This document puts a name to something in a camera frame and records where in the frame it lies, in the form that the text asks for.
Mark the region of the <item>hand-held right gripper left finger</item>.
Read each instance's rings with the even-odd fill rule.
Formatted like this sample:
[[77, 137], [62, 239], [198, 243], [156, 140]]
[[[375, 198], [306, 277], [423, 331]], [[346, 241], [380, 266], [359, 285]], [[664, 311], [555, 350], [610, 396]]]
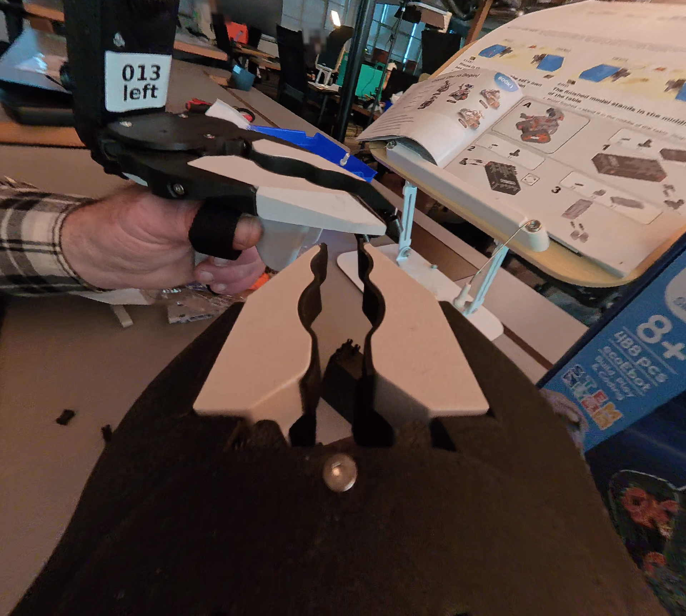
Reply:
[[197, 414], [273, 421], [292, 445], [315, 444], [322, 369], [312, 326], [327, 267], [327, 245], [315, 245], [248, 297], [193, 404]]

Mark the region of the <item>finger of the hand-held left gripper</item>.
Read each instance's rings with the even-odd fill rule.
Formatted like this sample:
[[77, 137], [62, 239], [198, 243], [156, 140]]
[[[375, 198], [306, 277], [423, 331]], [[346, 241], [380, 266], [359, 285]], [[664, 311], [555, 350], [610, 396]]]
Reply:
[[205, 173], [251, 185], [256, 193], [259, 187], [346, 192], [386, 223], [386, 235], [399, 237], [395, 208], [371, 183], [310, 151], [288, 146], [275, 139], [259, 139], [250, 146], [247, 157], [238, 154], [204, 156], [191, 161], [189, 165]]
[[386, 223], [352, 195], [324, 190], [259, 187], [257, 215], [263, 220], [343, 233], [382, 236]]

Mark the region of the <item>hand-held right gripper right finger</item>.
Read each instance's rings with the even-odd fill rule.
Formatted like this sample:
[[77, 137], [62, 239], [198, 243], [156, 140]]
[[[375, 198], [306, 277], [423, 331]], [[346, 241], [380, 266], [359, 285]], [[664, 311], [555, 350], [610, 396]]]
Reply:
[[370, 243], [357, 249], [362, 310], [371, 323], [353, 402], [353, 437], [389, 447], [407, 424], [483, 416], [489, 404], [450, 326], [450, 303]]

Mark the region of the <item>blue plastic bin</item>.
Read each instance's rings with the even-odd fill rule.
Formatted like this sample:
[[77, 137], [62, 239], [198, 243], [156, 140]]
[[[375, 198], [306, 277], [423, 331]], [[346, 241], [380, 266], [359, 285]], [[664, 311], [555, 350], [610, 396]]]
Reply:
[[348, 149], [340, 146], [336, 141], [318, 131], [313, 134], [307, 134], [302, 130], [274, 128], [255, 124], [251, 124], [250, 129], [274, 139], [290, 142], [301, 149], [317, 154], [329, 162], [335, 163], [348, 172], [355, 174], [357, 177], [364, 179], [368, 183], [372, 183], [377, 174], [372, 167], [365, 164], [354, 154], [351, 154]]

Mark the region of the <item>person's left hand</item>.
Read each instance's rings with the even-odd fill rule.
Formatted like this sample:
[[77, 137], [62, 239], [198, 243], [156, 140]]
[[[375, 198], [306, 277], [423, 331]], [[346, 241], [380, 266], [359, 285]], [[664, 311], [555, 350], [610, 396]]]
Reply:
[[217, 294], [253, 286], [265, 272], [256, 249], [262, 227], [242, 215], [233, 247], [236, 260], [208, 257], [196, 263], [188, 238], [202, 203], [166, 200], [131, 186], [86, 204], [64, 220], [64, 258], [81, 279], [99, 289], [160, 290], [201, 283]]

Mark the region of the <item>wood-edged grey table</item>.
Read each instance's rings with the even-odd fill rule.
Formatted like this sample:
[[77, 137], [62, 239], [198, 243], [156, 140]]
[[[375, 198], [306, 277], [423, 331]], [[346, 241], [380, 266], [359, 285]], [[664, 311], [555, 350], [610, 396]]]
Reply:
[[1, 144], [85, 149], [73, 127], [25, 125], [1, 114]]

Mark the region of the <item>group of black connector pins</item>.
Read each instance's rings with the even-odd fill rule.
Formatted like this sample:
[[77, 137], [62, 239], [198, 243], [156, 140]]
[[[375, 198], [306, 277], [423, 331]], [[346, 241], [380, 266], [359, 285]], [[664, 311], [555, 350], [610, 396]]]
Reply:
[[[77, 412], [73, 409], [64, 409], [55, 419], [55, 423], [61, 426], [67, 426], [76, 417]], [[105, 424], [100, 428], [101, 437], [105, 442], [110, 442], [113, 438], [113, 428], [110, 424]]]

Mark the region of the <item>blue robot kit box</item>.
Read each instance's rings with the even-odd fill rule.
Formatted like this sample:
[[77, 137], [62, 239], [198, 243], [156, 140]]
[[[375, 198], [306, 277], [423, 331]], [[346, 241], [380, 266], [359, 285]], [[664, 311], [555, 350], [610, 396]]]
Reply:
[[538, 382], [631, 559], [685, 614], [685, 236]]

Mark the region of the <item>black steel post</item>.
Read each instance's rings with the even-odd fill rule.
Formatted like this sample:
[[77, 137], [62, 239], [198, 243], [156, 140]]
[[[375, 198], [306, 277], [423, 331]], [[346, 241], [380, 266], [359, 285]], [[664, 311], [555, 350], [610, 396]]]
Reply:
[[339, 113], [335, 124], [335, 139], [343, 143], [347, 135], [348, 119], [356, 85], [362, 69], [365, 47], [369, 37], [376, 0], [360, 0], [357, 10], [356, 26], [351, 47], [348, 52], [344, 84], [340, 92]]

